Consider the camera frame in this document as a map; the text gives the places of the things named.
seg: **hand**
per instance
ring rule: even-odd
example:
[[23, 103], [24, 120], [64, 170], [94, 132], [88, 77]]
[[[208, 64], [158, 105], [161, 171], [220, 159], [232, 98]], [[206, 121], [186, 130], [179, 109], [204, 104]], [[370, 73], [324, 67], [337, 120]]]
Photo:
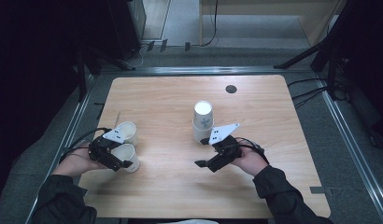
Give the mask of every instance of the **hand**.
[[89, 144], [82, 144], [79, 149], [70, 153], [52, 175], [78, 176], [90, 170], [106, 169], [102, 163], [90, 160], [88, 146]]
[[[237, 139], [238, 143], [242, 145], [252, 146], [248, 141], [244, 141], [242, 139]], [[231, 164], [236, 165], [241, 168], [245, 173], [249, 175], [256, 176], [261, 172], [268, 164], [267, 162], [256, 152], [254, 152], [251, 148], [241, 147], [241, 158], [235, 159]]]

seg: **white paper cup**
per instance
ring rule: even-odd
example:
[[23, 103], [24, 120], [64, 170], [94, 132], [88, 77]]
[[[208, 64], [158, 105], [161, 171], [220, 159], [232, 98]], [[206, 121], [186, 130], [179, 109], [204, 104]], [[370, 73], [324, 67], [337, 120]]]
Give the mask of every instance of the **white paper cup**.
[[213, 125], [212, 104], [200, 101], [194, 106], [193, 125], [200, 130], [209, 129]]
[[138, 145], [138, 136], [136, 131], [136, 126], [130, 121], [125, 121], [119, 124], [116, 128], [119, 132], [124, 135], [125, 144], [131, 144], [134, 147]]
[[136, 156], [135, 148], [131, 144], [123, 144], [119, 147], [116, 147], [112, 150], [112, 154], [119, 158], [121, 161], [130, 161], [132, 164], [127, 167], [123, 168], [128, 173], [133, 173], [139, 168], [139, 159]]
[[194, 140], [198, 143], [201, 143], [201, 140], [205, 139], [205, 138], [209, 138], [211, 136], [211, 131], [212, 131], [212, 128], [214, 127], [214, 122], [212, 121], [212, 125], [211, 127], [209, 127], [208, 129], [205, 129], [205, 130], [201, 130], [201, 129], [198, 129], [195, 125], [194, 125], [194, 122], [192, 123], [192, 127], [193, 127], [193, 136], [194, 136]]

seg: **wooden table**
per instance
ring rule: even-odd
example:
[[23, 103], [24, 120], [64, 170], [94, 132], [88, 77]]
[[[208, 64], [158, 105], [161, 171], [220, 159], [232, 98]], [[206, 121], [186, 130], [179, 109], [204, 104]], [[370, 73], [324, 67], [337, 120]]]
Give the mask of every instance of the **wooden table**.
[[[295, 15], [311, 46], [328, 29], [346, 0], [220, 0], [218, 15]], [[215, 0], [199, 0], [200, 45], [203, 45], [203, 16], [215, 15]]]
[[[236, 93], [226, 92], [228, 85], [236, 86]], [[85, 202], [99, 217], [272, 217], [252, 176], [232, 165], [214, 174], [194, 164], [217, 154], [193, 139], [193, 108], [201, 100], [213, 105], [215, 126], [239, 122], [232, 136], [265, 148], [271, 164], [285, 171], [312, 210], [330, 215], [325, 195], [310, 191], [321, 184], [282, 76], [120, 77], [113, 81], [99, 127], [134, 122], [141, 165], [132, 174], [99, 170], [81, 177], [79, 185], [89, 190]]]

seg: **person's arm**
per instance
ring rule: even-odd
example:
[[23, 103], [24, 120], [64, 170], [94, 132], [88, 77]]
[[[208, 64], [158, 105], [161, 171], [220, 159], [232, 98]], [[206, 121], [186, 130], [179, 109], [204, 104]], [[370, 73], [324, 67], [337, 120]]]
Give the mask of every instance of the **person's arm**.
[[242, 157], [232, 164], [254, 176], [258, 195], [266, 200], [276, 224], [332, 223], [328, 218], [318, 217], [305, 204], [302, 194], [288, 182], [283, 171], [267, 164], [252, 149], [241, 147], [241, 150]]
[[73, 184], [72, 177], [103, 168], [89, 159], [87, 148], [72, 152], [40, 188], [33, 223], [93, 223], [96, 210], [85, 205], [83, 189]]

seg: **black sleeve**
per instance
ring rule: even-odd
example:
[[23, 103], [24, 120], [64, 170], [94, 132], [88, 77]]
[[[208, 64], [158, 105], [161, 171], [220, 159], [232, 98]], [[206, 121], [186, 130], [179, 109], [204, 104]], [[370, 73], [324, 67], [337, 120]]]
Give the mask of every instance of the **black sleeve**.
[[86, 206], [83, 190], [65, 175], [50, 175], [40, 188], [33, 223], [94, 223], [96, 210]]
[[253, 183], [259, 197], [266, 200], [276, 224], [332, 223], [328, 218], [315, 215], [283, 171], [269, 165], [255, 176]]

